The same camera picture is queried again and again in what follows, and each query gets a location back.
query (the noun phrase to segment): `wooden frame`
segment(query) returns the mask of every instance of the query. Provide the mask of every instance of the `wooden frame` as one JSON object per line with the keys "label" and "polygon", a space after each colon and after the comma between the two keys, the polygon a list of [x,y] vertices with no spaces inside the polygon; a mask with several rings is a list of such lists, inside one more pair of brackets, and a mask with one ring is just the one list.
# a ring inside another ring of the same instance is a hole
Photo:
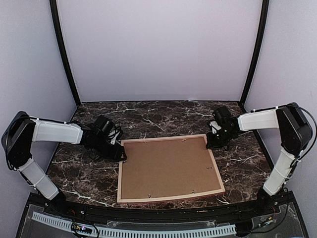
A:
{"label": "wooden frame", "polygon": [[[207,143],[207,137],[205,134],[199,135],[186,135],[186,136],[173,136],[173,137],[159,137],[159,138],[148,138],[148,139],[131,139],[131,140],[122,140],[121,145],[124,146],[125,143],[133,143],[133,142],[149,142],[149,141],[168,141],[168,140],[179,140],[179,139],[190,139],[190,138],[204,138],[205,143]],[[158,198],[142,198],[142,199],[121,199],[121,190],[122,190],[122,170],[123,170],[123,162],[119,163],[119,174],[118,174],[118,191],[117,191],[117,203],[149,203],[149,202],[163,202],[163,201],[171,201],[171,200],[183,200],[188,198],[196,198],[202,196],[210,196],[210,195],[218,195],[225,192],[224,185],[222,183],[222,179],[214,159],[213,153],[210,149],[208,149],[211,163],[217,175],[220,189],[207,191],[207,192],[199,192],[192,193],[186,195],[178,195],[178,196],[169,196],[169,197],[158,197]]]}

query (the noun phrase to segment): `black marble tabletop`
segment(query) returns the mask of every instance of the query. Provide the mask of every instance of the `black marble tabletop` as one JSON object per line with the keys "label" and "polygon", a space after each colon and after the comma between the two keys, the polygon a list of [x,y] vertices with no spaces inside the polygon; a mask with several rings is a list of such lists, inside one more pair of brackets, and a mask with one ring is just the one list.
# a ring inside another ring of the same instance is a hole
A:
{"label": "black marble tabletop", "polygon": [[[105,115],[121,125],[122,139],[204,134],[208,120],[220,106],[233,115],[241,110],[236,102],[103,102],[83,103],[73,120],[92,123]],[[67,200],[85,204],[142,209],[197,208],[256,199],[270,168],[253,132],[232,140],[228,151],[213,149],[225,194],[182,201],[117,204],[118,163],[100,158],[83,146],[61,143],[48,169],[52,181]]]}

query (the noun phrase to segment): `brown board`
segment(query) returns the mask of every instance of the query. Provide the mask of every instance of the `brown board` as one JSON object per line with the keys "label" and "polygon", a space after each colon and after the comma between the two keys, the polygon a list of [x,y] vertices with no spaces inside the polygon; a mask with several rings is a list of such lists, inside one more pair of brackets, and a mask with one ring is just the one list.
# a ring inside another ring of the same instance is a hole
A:
{"label": "brown board", "polygon": [[160,202],[224,193],[206,135],[122,140],[118,203]]}

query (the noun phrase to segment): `robotic arm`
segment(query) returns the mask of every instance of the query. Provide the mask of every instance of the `robotic arm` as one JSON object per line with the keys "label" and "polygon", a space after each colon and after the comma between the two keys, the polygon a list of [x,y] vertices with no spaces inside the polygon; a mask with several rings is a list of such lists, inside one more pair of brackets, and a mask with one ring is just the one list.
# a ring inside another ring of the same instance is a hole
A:
{"label": "robotic arm", "polygon": [[32,158],[32,142],[53,141],[84,145],[97,150],[104,158],[126,160],[123,146],[115,143],[123,135],[120,127],[104,116],[89,125],[79,122],[67,123],[28,116],[19,112],[5,133],[1,143],[11,170],[22,176],[46,199],[52,201],[63,197],[41,167]]}
{"label": "robotic arm", "polygon": [[313,135],[310,124],[296,103],[268,110],[254,110],[238,117],[233,117],[227,107],[220,107],[213,112],[213,116],[215,121],[209,123],[212,132],[207,133],[207,148],[228,147],[232,138],[249,130],[279,129],[281,153],[272,173],[258,193],[258,200],[267,201],[268,197],[271,198],[280,191]]}

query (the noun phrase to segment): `marble table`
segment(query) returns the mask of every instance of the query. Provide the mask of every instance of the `marble table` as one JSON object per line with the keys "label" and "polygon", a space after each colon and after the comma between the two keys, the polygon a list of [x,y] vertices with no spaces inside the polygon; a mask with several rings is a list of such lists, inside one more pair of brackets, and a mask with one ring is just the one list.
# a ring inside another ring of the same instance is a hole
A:
{"label": "marble table", "polygon": [[[101,102],[83,103],[73,120],[92,123],[105,115],[121,125],[122,139],[202,134],[220,106],[241,113],[236,102]],[[270,168],[252,131],[232,140],[228,151],[213,149],[225,194],[149,204],[117,204],[118,163],[100,158],[80,145],[61,143],[48,169],[52,181],[67,200],[111,207],[179,209],[232,204],[256,199]]]}

